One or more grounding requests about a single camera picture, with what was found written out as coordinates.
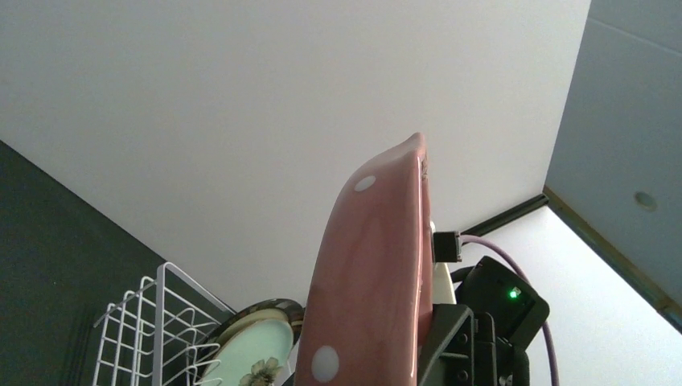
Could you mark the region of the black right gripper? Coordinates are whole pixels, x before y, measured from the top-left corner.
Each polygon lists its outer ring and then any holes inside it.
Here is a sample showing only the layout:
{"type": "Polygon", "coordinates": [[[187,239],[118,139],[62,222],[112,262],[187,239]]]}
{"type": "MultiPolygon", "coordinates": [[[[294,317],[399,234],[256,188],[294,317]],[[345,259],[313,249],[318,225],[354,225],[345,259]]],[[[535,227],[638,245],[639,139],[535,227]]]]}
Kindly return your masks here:
{"type": "Polygon", "coordinates": [[[529,385],[526,351],[499,338],[488,313],[437,304],[417,362],[419,385],[529,385]]]}

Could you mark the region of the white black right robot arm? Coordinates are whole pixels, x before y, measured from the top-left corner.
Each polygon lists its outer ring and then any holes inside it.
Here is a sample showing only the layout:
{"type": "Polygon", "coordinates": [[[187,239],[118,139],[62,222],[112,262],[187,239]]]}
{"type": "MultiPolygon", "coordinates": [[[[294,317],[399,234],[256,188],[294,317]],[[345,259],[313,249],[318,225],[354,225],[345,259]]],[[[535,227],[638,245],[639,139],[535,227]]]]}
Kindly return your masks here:
{"type": "Polygon", "coordinates": [[[548,303],[491,257],[450,275],[454,304],[436,304],[418,359],[419,385],[528,385],[530,342],[548,303]]]}

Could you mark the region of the black striped rim dinner plate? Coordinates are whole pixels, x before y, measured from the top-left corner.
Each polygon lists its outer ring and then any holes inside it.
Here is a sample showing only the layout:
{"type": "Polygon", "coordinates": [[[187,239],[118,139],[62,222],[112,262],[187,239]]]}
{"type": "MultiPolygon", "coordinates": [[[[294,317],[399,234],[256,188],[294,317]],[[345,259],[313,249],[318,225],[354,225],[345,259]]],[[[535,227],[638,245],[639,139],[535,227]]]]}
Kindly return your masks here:
{"type": "MultiPolygon", "coordinates": [[[[304,316],[304,307],[298,302],[287,298],[269,299],[251,305],[223,322],[218,327],[209,332],[205,338],[196,344],[197,353],[194,356],[196,375],[192,383],[198,385],[197,381],[201,378],[207,362],[217,354],[218,350],[235,334],[242,331],[247,326],[266,319],[279,319],[289,323],[294,333],[294,349],[299,340],[304,316]]],[[[275,385],[283,372],[289,370],[289,360],[285,368],[278,374],[275,385]]]]}

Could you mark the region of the white wire dish rack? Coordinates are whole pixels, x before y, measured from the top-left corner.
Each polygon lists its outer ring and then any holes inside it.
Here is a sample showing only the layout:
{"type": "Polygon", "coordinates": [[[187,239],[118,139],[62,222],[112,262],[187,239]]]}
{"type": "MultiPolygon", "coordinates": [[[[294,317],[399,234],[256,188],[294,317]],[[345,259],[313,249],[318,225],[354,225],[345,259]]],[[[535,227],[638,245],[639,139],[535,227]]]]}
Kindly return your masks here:
{"type": "Polygon", "coordinates": [[[208,336],[236,311],[177,265],[161,264],[137,288],[108,304],[93,385],[220,385],[201,374],[219,344],[208,336]]]}

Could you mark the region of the green flower plate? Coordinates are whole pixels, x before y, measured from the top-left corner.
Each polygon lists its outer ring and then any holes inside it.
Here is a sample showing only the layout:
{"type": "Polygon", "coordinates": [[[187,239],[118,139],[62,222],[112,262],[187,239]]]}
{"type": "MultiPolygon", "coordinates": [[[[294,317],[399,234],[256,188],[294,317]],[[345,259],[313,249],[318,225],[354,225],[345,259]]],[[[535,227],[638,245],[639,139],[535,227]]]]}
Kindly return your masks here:
{"type": "Polygon", "coordinates": [[[288,322],[266,319],[231,337],[207,362],[198,385],[271,385],[286,367],[294,333],[288,322]]]}

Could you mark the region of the pink dotted plate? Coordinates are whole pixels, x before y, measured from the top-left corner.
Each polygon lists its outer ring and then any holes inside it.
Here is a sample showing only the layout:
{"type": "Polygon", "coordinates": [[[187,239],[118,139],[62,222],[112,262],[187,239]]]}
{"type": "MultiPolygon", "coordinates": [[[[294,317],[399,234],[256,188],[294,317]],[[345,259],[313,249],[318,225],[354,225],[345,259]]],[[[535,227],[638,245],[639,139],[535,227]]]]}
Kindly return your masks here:
{"type": "Polygon", "coordinates": [[[341,189],[315,263],[297,385],[414,385],[432,318],[427,147],[415,133],[341,189]]]}

